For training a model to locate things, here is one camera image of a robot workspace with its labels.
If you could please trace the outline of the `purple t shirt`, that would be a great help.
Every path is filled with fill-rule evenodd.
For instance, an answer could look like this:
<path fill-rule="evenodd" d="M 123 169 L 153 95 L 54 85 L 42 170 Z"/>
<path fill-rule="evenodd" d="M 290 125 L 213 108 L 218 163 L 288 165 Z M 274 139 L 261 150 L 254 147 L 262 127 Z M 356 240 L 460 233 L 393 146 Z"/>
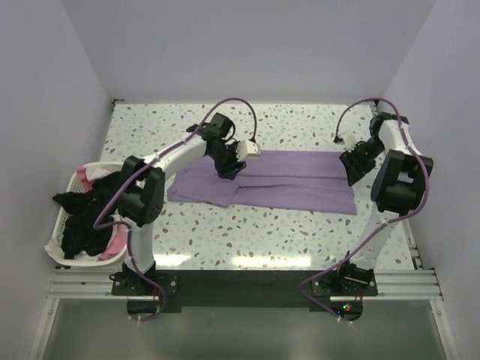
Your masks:
<path fill-rule="evenodd" d="M 265 150 L 233 179 L 221 179 L 204 157 L 176 173 L 171 202 L 356 214 L 354 191 L 339 151 Z"/>

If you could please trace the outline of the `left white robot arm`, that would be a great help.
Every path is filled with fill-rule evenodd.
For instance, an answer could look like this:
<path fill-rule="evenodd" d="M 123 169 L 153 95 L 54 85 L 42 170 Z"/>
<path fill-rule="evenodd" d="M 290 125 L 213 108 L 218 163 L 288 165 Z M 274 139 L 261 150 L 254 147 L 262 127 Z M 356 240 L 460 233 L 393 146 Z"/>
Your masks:
<path fill-rule="evenodd" d="M 147 294 L 155 287 L 155 276 L 150 272 L 155 267 L 153 223 L 164 206 L 167 180 L 205 156 L 214 161 L 219 178 L 233 180 L 246 167 L 246 159 L 260 153 L 258 145 L 249 139 L 228 139 L 228 133 L 234 129 L 233 121 L 216 113 L 210 122 L 190 126 L 178 142 L 158 153 L 124 160 L 115 206 L 127 223 L 124 264 L 133 271 L 128 283 L 137 293 Z"/>

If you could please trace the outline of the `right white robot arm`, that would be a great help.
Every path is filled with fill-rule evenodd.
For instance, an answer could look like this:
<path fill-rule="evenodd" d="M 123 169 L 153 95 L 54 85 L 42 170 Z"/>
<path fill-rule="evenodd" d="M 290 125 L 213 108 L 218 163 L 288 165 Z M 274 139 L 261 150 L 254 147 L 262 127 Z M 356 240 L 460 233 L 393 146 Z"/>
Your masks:
<path fill-rule="evenodd" d="M 397 219 L 419 209 L 427 188 L 425 179 L 434 167 L 433 159 L 420 155 L 411 144 L 407 118 L 381 112 L 370 120 L 369 131 L 370 139 L 340 155 L 349 186 L 374 169 L 379 155 L 385 155 L 370 189 L 372 212 L 354 254 L 347 254 L 346 262 L 328 276 L 331 288 L 344 295 L 373 284 L 378 256 Z"/>

